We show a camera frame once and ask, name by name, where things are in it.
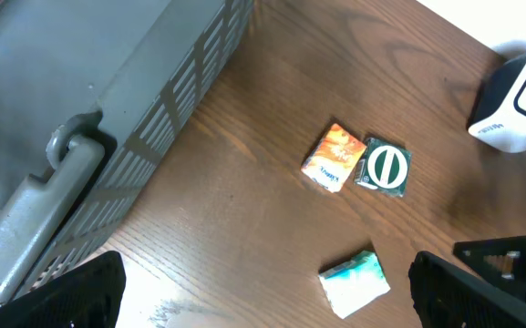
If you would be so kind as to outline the round green white item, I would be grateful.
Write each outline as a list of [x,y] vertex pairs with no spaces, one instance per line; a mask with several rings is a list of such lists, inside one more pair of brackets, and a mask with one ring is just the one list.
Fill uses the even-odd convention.
[[390,197],[406,193],[412,153],[380,138],[367,138],[366,151],[358,161],[354,183]]

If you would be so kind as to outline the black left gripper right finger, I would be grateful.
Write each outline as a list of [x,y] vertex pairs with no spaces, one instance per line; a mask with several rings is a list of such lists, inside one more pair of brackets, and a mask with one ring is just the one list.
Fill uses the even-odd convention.
[[408,278],[424,327],[526,327],[526,302],[429,251],[420,251]]

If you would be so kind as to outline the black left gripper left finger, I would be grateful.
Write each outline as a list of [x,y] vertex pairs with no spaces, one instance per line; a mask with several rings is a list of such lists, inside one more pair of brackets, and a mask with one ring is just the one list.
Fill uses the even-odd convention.
[[121,255],[107,251],[0,308],[0,328],[114,328],[126,286]]

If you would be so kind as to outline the orange tissue pack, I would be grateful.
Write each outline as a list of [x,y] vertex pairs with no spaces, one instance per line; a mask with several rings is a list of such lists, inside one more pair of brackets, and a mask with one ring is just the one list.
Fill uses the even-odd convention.
[[324,189],[339,192],[360,160],[366,145],[334,123],[304,161],[301,171]]

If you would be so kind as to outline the green tissue pack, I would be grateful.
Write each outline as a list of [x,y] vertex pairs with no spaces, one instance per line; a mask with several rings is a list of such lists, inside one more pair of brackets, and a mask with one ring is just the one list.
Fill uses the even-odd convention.
[[341,319],[390,291],[380,262],[372,251],[361,251],[349,261],[319,273],[318,278],[332,311]]

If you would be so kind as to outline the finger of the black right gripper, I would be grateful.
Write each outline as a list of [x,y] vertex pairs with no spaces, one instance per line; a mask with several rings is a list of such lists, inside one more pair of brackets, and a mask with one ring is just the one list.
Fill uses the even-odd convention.
[[526,236],[461,241],[453,254],[484,281],[526,302]]

